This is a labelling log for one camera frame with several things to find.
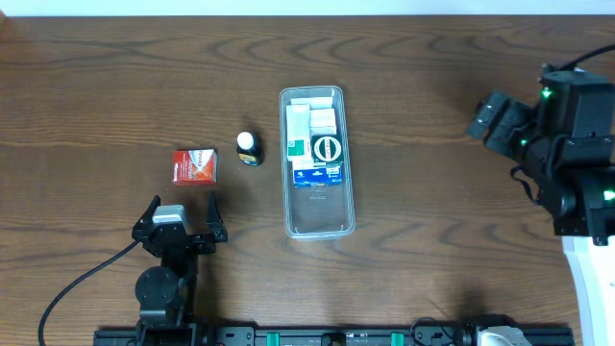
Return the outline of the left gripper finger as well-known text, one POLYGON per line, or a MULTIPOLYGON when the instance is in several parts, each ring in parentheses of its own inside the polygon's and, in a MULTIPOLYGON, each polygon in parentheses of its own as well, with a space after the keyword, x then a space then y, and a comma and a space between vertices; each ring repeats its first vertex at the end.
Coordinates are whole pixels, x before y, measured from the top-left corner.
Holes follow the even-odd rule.
POLYGON ((206 222, 212 232, 222 232, 224 230, 224 222, 218 211, 216 193, 214 191, 209 194, 206 222))
POLYGON ((153 222, 155 211, 159 206, 160 206, 160 197, 158 195, 155 195, 151 203, 149 204, 148 208, 146 209, 146 211, 139 218, 138 224, 139 225, 151 224, 153 222))

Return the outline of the red medicine box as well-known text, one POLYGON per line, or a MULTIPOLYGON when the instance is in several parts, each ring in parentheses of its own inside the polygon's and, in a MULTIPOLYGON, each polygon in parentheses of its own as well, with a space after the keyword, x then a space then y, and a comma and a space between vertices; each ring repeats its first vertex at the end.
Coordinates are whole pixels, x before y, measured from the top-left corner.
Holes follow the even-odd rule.
POLYGON ((214 149, 175 150, 174 185, 216 185, 217 152, 214 149))

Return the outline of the dark bottle white cap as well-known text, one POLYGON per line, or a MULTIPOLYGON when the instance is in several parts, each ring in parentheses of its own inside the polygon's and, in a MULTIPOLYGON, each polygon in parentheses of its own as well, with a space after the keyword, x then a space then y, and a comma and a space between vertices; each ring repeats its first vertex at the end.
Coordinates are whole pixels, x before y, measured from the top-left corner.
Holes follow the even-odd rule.
POLYGON ((241 132, 237 138, 236 152, 246 165, 259 166, 263 163, 263 151, 257 137, 251 132, 241 132))

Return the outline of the clear plastic container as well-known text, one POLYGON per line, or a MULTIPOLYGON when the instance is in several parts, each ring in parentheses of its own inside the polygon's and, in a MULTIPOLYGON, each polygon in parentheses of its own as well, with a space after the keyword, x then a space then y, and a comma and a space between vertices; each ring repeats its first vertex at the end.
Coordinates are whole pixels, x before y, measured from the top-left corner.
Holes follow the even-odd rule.
POLYGON ((296 86, 280 93, 280 132, 285 230, 298 240, 333 240, 350 235, 356 227, 350 149, 345 103, 338 86, 296 86), (289 105, 310 105, 312 110, 335 111, 337 130, 344 146, 343 181, 340 185, 295 187, 286 157, 286 115, 289 105))

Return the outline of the blue tall box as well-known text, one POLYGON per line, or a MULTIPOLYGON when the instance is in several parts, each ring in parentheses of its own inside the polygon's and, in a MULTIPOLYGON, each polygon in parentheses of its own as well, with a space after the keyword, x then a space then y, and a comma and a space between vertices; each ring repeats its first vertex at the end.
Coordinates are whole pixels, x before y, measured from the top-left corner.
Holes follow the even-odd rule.
MULTIPOLYGON (((313 136, 340 136, 337 130, 335 111, 329 109, 310 109, 310 144, 313 136)), ((295 187, 340 185, 343 181, 343 162, 290 161, 292 179, 295 187)))

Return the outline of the green round-logo box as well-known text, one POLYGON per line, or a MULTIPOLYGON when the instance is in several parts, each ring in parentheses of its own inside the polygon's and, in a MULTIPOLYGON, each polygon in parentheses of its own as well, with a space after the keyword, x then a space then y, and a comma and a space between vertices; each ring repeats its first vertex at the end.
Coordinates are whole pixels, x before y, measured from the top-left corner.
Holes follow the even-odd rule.
POLYGON ((322 135, 311 138, 312 157, 315 162, 343 162, 344 147, 341 136, 322 135))

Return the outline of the white green medicine box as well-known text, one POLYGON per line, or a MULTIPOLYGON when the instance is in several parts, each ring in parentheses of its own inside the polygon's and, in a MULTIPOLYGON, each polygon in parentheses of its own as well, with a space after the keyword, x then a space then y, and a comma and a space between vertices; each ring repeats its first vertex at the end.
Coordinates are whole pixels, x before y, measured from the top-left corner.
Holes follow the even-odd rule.
POLYGON ((286 115, 286 154, 290 161, 311 161, 309 105, 289 105, 286 115))

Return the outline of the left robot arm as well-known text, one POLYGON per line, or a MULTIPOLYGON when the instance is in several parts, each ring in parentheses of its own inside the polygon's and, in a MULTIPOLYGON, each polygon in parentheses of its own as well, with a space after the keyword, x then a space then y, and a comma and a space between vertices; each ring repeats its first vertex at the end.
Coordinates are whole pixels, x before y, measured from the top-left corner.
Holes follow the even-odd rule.
POLYGON ((215 332, 194 317, 198 258, 216 251, 228 240, 216 195, 209 195, 208 230, 191 235, 182 205, 164 206, 155 196, 136 221, 132 238, 160 260, 145 270, 135 284, 140 304, 137 345, 213 345, 215 332))

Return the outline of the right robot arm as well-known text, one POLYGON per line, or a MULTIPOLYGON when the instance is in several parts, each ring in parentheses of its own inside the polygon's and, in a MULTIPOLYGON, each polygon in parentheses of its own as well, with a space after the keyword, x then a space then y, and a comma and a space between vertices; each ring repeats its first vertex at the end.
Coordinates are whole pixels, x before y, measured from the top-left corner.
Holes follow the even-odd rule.
POLYGON ((586 345, 614 342, 613 111, 610 84, 546 87, 534 107, 493 91, 468 129, 536 184, 527 195, 562 238, 586 345))

